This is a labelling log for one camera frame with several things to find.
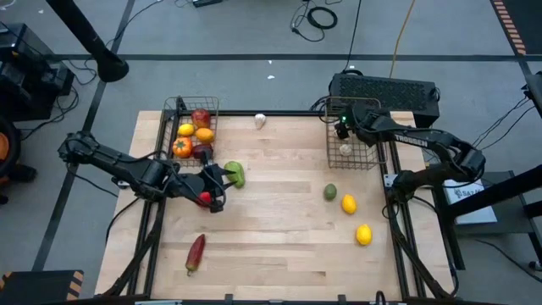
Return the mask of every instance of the lemon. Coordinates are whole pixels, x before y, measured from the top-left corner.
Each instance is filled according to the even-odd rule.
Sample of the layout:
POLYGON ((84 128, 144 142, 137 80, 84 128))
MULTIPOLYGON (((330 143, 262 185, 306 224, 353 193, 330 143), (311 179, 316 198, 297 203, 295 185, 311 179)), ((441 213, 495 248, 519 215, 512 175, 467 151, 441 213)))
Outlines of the lemon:
POLYGON ((346 194, 342 197, 342 209, 349 214, 353 214, 357 210, 356 199, 352 195, 346 194))
POLYGON ((360 244, 364 246, 370 244, 371 240, 373 239, 373 235, 371 234, 371 228, 369 228, 368 225, 360 225, 356 231, 356 239, 360 244))
POLYGON ((177 133, 179 136, 192 136, 194 134, 194 125, 192 124, 183 124, 179 127, 177 133))

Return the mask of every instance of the wooden tabletop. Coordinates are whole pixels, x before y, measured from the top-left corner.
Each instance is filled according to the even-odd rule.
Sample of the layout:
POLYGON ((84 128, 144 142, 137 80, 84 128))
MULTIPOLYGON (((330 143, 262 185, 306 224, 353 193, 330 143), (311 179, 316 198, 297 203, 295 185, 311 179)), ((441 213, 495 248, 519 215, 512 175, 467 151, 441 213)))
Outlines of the wooden tabletop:
MULTIPOLYGON (((392 113, 395 121, 414 125, 411 113, 392 113)), ((140 112, 130 155, 154 150, 160 112, 140 112)), ((401 167, 424 168, 419 148, 397 144, 401 167)), ((381 290, 388 300, 400 300, 379 166, 370 170, 330 169, 325 125, 315 117, 268 117, 255 130, 253 117, 220 117, 215 162, 243 164, 246 185, 230 188, 221 213, 210 214, 185 199, 167 201, 163 233, 152 288, 153 298, 236 300, 349 301, 374 299, 381 290), (323 199, 328 183, 338 188, 333 202, 323 199), (340 199, 352 194, 357 211, 346 214, 340 199), (362 247, 356 228, 368 224, 371 245, 362 247), (191 243, 201 234, 207 246, 199 270, 186 275, 191 243)), ((197 172, 199 169, 182 169, 197 172)), ((417 195, 433 202, 430 192, 417 195)), ((117 212, 133 200, 119 195, 117 212)), ((111 230, 96 293, 107 290, 134 254, 143 203, 128 210, 111 230)), ((453 289, 439 222, 432 210, 410 202, 418 252, 434 278, 453 289)), ((412 266, 405 256, 411 295, 412 266)), ((146 271, 141 266, 141 279, 146 271)), ((143 280, 138 281, 142 291, 143 280)))

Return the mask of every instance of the garlic bulb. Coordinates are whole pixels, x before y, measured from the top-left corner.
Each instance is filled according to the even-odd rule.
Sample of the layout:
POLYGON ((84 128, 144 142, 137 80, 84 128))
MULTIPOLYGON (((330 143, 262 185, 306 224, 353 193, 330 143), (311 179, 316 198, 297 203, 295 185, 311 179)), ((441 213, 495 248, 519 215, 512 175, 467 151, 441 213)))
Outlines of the garlic bulb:
POLYGON ((348 157, 348 156, 351 156, 352 155, 352 145, 350 144, 343 144, 339 147, 339 151, 340 151, 340 154, 345 156, 345 157, 348 157))
POLYGON ((256 129, 261 130, 263 125, 265 124, 265 115, 263 114, 256 114, 254 116, 254 124, 256 124, 256 129))

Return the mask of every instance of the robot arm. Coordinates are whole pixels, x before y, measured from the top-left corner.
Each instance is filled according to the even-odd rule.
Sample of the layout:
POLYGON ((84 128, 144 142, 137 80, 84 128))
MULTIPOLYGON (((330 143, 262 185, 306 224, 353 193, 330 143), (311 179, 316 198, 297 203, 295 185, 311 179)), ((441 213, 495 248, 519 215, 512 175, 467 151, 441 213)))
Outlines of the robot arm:
POLYGON ((418 172, 403 170, 397 175, 390 189, 395 200, 407 201, 420 186, 442 185, 448 179, 473 182, 484 172, 485 157, 471 144, 446 131, 399 125, 389 113, 359 103, 347 108, 335 129, 341 139, 348 137, 348 131, 352 130, 369 147, 398 141, 436 153, 440 164, 418 172))
POLYGON ((211 194, 211 213, 222 211, 224 204, 217 199, 230 184, 224 185, 222 175, 230 172, 217 164, 209 165, 210 152, 204 154, 205 165, 199 174, 178 174, 180 166, 170 160, 132 158, 110 147, 101 145, 89 132, 68 134, 58 149, 66 163, 91 164, 127 182, 137 197, 155 202, 165 197, 186 197, 202 204, 198 196, 203 191, 211 194))

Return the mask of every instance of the metal wire basket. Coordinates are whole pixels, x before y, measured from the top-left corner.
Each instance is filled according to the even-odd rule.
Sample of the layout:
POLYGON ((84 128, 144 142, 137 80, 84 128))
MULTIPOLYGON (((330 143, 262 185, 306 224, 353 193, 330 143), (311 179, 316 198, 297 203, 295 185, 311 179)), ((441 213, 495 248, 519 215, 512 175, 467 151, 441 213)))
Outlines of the metal wire basket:
POLYGON ((335 124, 339 122, 346 106, 353 103, 365 103, 369 108, 380 108, 380 101, 376 98, 364 97, 322 97, 317 103, 322 105, 321 110, 325 109, 324 121, 326 123, 325 136, 328 154, 328 166, 331 169, 363 169, 370 170, 373 166, 386 163, 387 157, 379 161, 377 147, 368 147, 362 141, 350 132, 350 136, 341 140, 335 133, 335 124), (349 156, 343 156, 340 153, 340 147, 350 145, 352 153, 349 156))
MULTIPOLYGON (((205 109, 211 114, 211 125, 209 126, 209 129, 213 131, 214 134, 214 140, 217 139, 217 126, 218 126, 218 108, 220 105, 220 101, 217 97, 169 97, 164 102, 164 108, 171 108, 177 110, 177 118, 170 120, 168 122, 168 125, 166 126, 166 130, 170 130, 170 134, 164 135, 165 139, 176 139, 177 136, 177 130, 179 129, 179 126, 183 124, 193 124, 191 119, 191 113, 196 109, 205 109)), ((192 139, 192 146, 196 146, 199 144, 202 144, 201 141, 199 141, 196 136, 191 136, 192 139)), ((164 143, 168 143, 171 145, 173 141, 164 141, 164 143)), ((189 158, 179 158, 175 155, 173 155, 173 160, 175 162, 180 163, 182 167, 200 167, 201 162, 198 159, 193 158, 190 156, 189 158)))

